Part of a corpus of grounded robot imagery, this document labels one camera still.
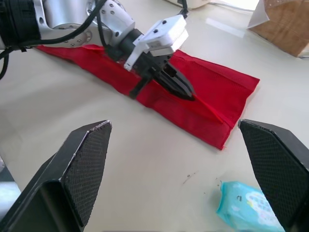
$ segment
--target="cloth fold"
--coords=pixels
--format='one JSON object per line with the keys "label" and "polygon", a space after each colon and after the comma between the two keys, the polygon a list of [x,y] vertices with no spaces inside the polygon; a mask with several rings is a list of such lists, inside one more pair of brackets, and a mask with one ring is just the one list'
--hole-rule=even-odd
{"label": "cloth fold", "polygon": [[[137,75],[109,59],[102,47],[39,46],[38,49],[76,63],[125,95],[129,95],[140,80]],[[191,82],[196,100],[179,99],[155,81],[141,91],[137,100],[178,127],[222,150],[259,79],[191,57],[182,51],[177,51],[170,62]]]}

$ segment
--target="white paper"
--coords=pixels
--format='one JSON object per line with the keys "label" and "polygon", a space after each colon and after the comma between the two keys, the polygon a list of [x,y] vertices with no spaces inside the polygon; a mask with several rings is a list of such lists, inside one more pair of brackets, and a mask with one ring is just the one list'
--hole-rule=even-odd
{"label": "white paper", "polygon": [[253,28],[257,25],[269,21],[269,17],[265,11],[264,0],[260,0],[249,22],[248,28]]}

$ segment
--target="textured rubber pad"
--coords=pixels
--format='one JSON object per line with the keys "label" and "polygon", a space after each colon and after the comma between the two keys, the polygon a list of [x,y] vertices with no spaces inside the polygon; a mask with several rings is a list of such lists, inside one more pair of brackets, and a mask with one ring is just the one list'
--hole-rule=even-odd
{"label": "textured rubber pad", "polygon": [[279,222],[290,227],[308,198],[308,171],[299,161],[299,155],[304,158],[308,150],[296,147],[300,141],[290,131],[256,123],[244,120],[239,124],[254,174]]}
{"label": "textured rubber pad", "polygon": [[87,225],[101,184],[110,123],[90,130],[63,176],[63,183],[69,195],[73,210],[82,226]]}

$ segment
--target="cardboard box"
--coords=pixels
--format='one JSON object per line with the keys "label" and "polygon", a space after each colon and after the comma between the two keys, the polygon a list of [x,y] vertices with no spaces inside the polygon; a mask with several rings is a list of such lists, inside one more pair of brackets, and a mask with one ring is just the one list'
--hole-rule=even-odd
{"label": "cardboard box", "polygon": [[309,0],[260,0],[249,29],[295,57],[309,55]]}

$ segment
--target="black cable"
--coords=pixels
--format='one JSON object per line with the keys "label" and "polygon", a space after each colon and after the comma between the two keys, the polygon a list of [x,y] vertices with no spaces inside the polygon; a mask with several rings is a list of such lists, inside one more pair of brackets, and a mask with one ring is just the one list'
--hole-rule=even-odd
{"label": "black cable", "polygon": [[179,12],[179,15],[183,15],[183,17],[186,19],[189,13],[187,0],[182,0],[182,5],[183,5],[183,8]]}
{"label": "black cable", "polygon": [[3,52],[0,53],[0,60],[4,58],[2,71],[0,73],[0,80],[4,77],[9,64],[9,54],[13,52],[12,48],[7,48]]}
{"label": "black cable", "polygon": [[103,47],[106,47],[107,44],[106,44],[105,39],[104,39],[102,22],[101,22],[101,13],[100,12],[97,15],[97,22],[98,22],[98,34],[100,36],[101,43],[102,43]]}
{"label": "black cable", "polygon": [[78,29],[76,29],[74,32],[72,32],[68,35],[62,36],[60,38],[57,38],[57,39],[26,41],[26,42],[19,44],[19,47],[28,47],[28,46],[33,46],[33,45],[44,45],[44,44],[56,44],[56,43],[59,44],[59,43],[63,43],[65,41],[68,41],[68,40],[78,36],[79,34],[84,32],[90,26],[93,19],[100,13],[101,8],[103,7],[103,5],[105,4],[106,1],[107,0],[100,0],[98,2],[98,4],[96,4],[96,7],[94,8],[93,12],[86,19],[86,21]]}

